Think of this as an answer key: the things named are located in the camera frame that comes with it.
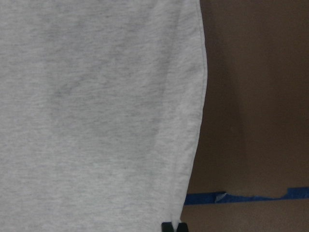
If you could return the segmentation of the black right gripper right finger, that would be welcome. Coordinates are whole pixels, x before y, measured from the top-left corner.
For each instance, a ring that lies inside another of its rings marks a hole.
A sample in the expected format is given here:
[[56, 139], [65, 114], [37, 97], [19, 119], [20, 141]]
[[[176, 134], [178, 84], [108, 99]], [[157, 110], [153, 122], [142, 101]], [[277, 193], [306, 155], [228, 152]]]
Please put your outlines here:
[[176, 232], [189, 232], [188, 225], [185, 222], [180, 222]]

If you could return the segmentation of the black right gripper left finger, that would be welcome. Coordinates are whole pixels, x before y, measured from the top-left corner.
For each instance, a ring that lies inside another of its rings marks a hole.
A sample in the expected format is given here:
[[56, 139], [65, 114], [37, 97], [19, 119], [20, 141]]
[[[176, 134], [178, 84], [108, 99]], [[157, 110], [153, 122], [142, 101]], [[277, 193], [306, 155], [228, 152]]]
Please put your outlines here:
[[174, 232], [174, 228], [171, 222], [162, 222], [161, 232]]

